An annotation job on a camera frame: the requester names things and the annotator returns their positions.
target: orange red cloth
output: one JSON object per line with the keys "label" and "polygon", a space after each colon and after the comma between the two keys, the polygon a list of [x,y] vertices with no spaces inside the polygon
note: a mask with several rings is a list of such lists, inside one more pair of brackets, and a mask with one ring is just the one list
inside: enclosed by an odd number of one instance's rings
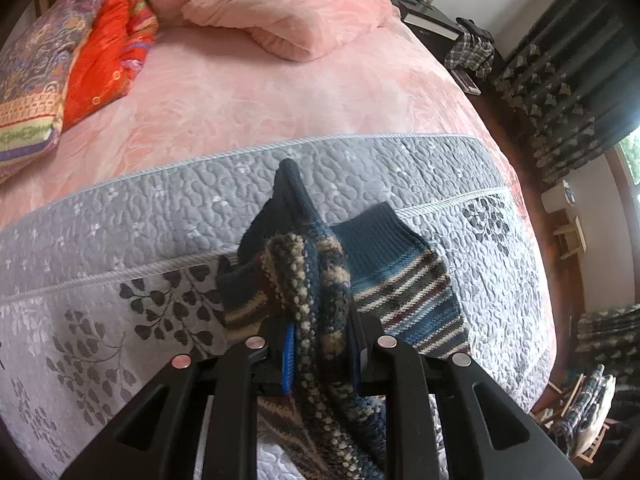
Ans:
{"label": "orange red cloth", "polygon": [[71,71],[63,130],[125,96],[158,31],[144,0],[104,0]]}

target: white bucket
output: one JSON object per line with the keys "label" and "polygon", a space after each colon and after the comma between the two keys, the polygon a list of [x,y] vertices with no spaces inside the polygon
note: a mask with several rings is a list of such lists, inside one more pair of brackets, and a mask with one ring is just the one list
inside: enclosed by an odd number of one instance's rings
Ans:
{"label": "white bucket", "polygon": [[542,206],[547,213],[560,211],[574,204],[574,194],[565,179],[542,194]]}

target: knit fabric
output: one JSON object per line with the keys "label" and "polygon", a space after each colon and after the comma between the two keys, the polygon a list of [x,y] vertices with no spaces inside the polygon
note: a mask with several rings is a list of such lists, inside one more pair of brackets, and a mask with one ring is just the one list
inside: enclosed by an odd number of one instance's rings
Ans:
{"label": "knit fabric", "polygon": [[292,394],[261,397],[259,405],[308,480],[384,478],[384,403],[359,397],[347,382],[353,301],[431,355],[468,349],[460,306],[427,243],[386,204],[330,228],[289,159],[242,238],[238,264],[223,260],[217,282],[231,342],[254,334],[267,316],[287,312],[294,320]]}

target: metal rivet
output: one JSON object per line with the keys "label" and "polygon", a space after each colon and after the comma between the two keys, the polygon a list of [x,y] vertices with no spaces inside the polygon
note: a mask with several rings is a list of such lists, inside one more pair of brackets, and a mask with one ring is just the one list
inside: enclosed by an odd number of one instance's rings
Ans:
{"label": "metal rivet", "polygon": [[462,352],[453,354],[451,360],[453,361],[453,364],[460,367],[469,366],[471,364],[471,357],[469,357],[468,354],[463,354]]}
{"label": "metal rivet", "polygon": [[171,359],[171,366],[182,370],[183,368],[189,368],[191,366],[191,357],[187,354],[180,354]]}
{"label": "metal rivet", "polygon": [[398,340],[392,335],[381,335],[378,338],[378,344],[382,346],[382,348],[395,348]]}
{"label": "metal rivet", "polygon": [[254,335],[254,336],[251,336],[249,339],[247,339],[244,342],[244,344],[247,345],[247,347],[250,348],[251,350],[259,350],[260,348],[265,346],[267,342],[264,340],[263,337],[260,337],[259,335]]}

